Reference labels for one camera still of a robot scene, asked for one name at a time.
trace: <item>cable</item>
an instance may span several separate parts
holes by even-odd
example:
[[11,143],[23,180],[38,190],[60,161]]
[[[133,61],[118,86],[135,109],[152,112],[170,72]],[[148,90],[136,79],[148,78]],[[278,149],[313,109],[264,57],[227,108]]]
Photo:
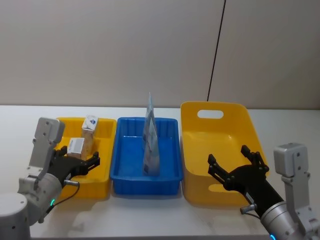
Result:
[[260,217],[258,217],[257,215],[254,215],[254,214],[249,213],[249,212],[246,212],[246,213],[244,213],[244,214],[245,214],[245,215],[252,216],[252,217],[255,217],[255,218],[257,218],[257,219],[260,219]]
[[221,28],[222,28],[222,21],[224,20],[224,14],[225,14],[225,8],[226,8],[226,1],[227,1],[227,0],[224,0],[223,8],[222,8],[222,15],[221,15],[221,21],[220,21],[218,39],[217,39],[217,41],[216,41],[216,46],[215,46],[215,52],[214,52],[214,59],[213,59],[213,65],[212,65],[212,71],[211,71],[211,78],[210,78],[210,84],[209,84],[208,97],[206,98],[206,101],[207,101],[207,102],[209,101],[211,83],[212,83],[212,78],[213,78],[213,76],[214,76],[214,70],[215,70],[216,58],[217,58],[217,52],[218,52],[218,45],[219,45],[219,40],[220,40]]
[[80,183],[79,183],[76,191],[74,192],[74,194],[72,194],[71,196],[68,196],[66,199],[63,199],[63,200],[57,202],[54,206],[57,206],[57,205],[59,205],[59,204],[62,204],[63,202],[65,202],[65,201],[69,200],[70,198],[74,197],[74,196],[79,192],[79,189],[80,189]]

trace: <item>tabletop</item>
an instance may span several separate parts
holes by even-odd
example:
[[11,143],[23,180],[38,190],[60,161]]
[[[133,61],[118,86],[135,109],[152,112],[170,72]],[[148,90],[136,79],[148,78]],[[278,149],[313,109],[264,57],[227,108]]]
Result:
[[[69,106],[0,106],[0,150],[2,168],[0,194],[17,192],[19,177],[28,165],[32,139],[39,117],[99,118],[144,117],[145,108],[69,107]],[[155,108],[156,117],[179,122],[179,108]],[[320,111],[318,110],[249,110],[264,154],[268,160],[268,181],[284,198],[281,176],[275,173],[273,149],[290,142],[303,143],[308,149],[310,204],[320,216],[320,176],[318,151]],[[118,196],[108,199],[70,199],[57,206],[45,219],[31,227],[33,239],[269,239],[260,221],[241,215],[238,208],[201,208],[189,204],[181,190],[176,196]]]

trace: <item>yellow basket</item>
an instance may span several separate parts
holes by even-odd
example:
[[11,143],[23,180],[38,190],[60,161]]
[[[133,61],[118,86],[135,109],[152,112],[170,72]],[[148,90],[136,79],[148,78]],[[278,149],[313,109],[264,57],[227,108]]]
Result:
[[[220,111],[220,118],[198,117],[201,110]],[[213,154],[227,172],[251,164],[240,152],[247,145],[259,151],[268,164],[247,109],[240,104],[224,102],[184,102],[181,105],[184,160],[183,194],[195,205],[243,206],[248,204],[236,191],[227,191],[208,174],[208,155]]]
[[[84,117],[59,117],[58,120],[64,122],[65,128],[61,142],[56,149],[68,146],[70,138],[81,138],[82,124]],[[78,198],[104,199],[109,195],[110,180],[109,170],[112,159],[112,151],[116,134],[117,121],[113,119],[99,118],[97,129],[95,130],[92,154],[99,152],[100,165],[91,170],[86,176],[73,177],[73,181],[80,183],[79,192],[75,195]],[[65,186],[60,198],[72,195],[76,190],[74,186]]]

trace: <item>white wall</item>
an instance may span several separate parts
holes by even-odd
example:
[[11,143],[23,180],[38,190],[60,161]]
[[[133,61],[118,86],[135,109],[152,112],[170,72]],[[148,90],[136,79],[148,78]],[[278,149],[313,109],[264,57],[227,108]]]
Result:
[[1,0],[0,104],[205,101],[223,0]]
[[319,0],[226,0],[210,101],[320,109],[319,92]]
[[[207,99],[223,0],[1,0],[0,104]],[[226,0],[210,101],[320,109],[320,1]]]

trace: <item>blue plastic bin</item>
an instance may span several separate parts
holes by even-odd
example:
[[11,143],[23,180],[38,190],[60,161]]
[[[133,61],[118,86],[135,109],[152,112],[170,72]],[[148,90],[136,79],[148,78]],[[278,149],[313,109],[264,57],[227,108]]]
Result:
[[117,121],[110,178],[120,195],[175,195],[183,179],[178,122],[155,118],[160,155],[159,176],[143,174],[144,117],[121,117]]

